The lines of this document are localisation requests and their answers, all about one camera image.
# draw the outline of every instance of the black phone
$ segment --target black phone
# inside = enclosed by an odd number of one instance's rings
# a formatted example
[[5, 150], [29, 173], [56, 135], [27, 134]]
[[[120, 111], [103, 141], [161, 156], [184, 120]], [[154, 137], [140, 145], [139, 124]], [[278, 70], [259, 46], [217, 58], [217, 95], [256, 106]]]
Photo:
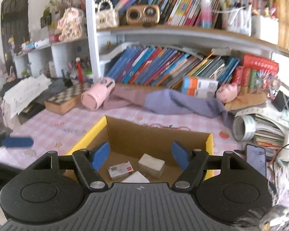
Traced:
[[246, 145], [246, 162], [264, 177], [267, 177], [265, 149], [258, 146]]
[[289, 108], [289, 97], [286, 96], [283, 92], [278, 91], [275, 99], [272, 101], [272, 105], [279, 111], [283, 111], [286, 108], [286, 104]]

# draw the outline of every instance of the wooden shelf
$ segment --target wooden shelf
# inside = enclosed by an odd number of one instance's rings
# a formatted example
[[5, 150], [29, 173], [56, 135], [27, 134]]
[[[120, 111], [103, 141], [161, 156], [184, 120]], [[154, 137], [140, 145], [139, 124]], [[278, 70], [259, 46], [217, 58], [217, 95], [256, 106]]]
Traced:
[[[183, 37], [195, 37], [205, 38], [211, 40], [218, 40], [220, 42], [229, 43], [234, 45], [231, 47], [235, 49], [235, 46], [245, 46], [254, 49], [260, 49], [264, 51], [275, 52], [286, 57], [289, 57], [289, 50], [281, 48], [275, 44], [271, 44], [266, 41], [259, 40], [254, 37], [229, 32], [226, 30], [211, 29], [211, 28], [199, 28], [199, 27], [187, 27], [187, 26], [170, 26], [170, 25], [156, 25], [152, 27], [143, 26], [119, 26], [117, 28], [101, 29], [98, 30], [98, 36], [104, 34], [111, 35], [163, 35], [163, 36], [176, 36], [177, 38]], [[201, 41], [195, 41], [198, 45], [201, 45]]]

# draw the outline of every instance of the white handbag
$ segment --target white handbag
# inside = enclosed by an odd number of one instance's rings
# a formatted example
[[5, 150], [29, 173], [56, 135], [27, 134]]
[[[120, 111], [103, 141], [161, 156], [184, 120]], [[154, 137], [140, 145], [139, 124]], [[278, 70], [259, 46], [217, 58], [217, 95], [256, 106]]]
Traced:
[[[101, 5], [103, 3], [108, 3], [110, 9], [102, 10]], [[114, 28], [119, 26], [119, 15], [118, 12], [113, 9], [113, 4], [110, 0], [101, 0], [97, 6], [96, 15], [96, 28]]]

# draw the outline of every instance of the pen holder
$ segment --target pen holder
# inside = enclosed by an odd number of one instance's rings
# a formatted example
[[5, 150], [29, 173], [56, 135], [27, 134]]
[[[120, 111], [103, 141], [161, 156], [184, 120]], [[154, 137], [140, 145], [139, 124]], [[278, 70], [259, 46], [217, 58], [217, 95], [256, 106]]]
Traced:
[[247, 10], [241, 8], [222, 14], [223, 29], [251, 36], [251, 16]]
[[278, 44], [278, 20], [264, 16], [251, 18], [251, 35], [272, 44]]

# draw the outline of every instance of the blue gripper pad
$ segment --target blue gripper pad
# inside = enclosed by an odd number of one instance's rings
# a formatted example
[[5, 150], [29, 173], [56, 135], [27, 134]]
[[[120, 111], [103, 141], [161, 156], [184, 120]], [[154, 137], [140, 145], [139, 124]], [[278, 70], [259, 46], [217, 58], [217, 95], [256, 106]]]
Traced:
[[109, 156], [110, 147], [104, 142], [92, 155], [91, 166], [98, 171]]
[[6, 147], [32, 147], [33, 139], [30, 137], [7, 137], [1, 144]]
[[181, 146], [179, 142], [173, 142], [171, 147], [171, 152], [173, 158], [178, 163], [179, 167], [184, 171], [190, 164], [190, 160], [188, 157], [189, 151]]

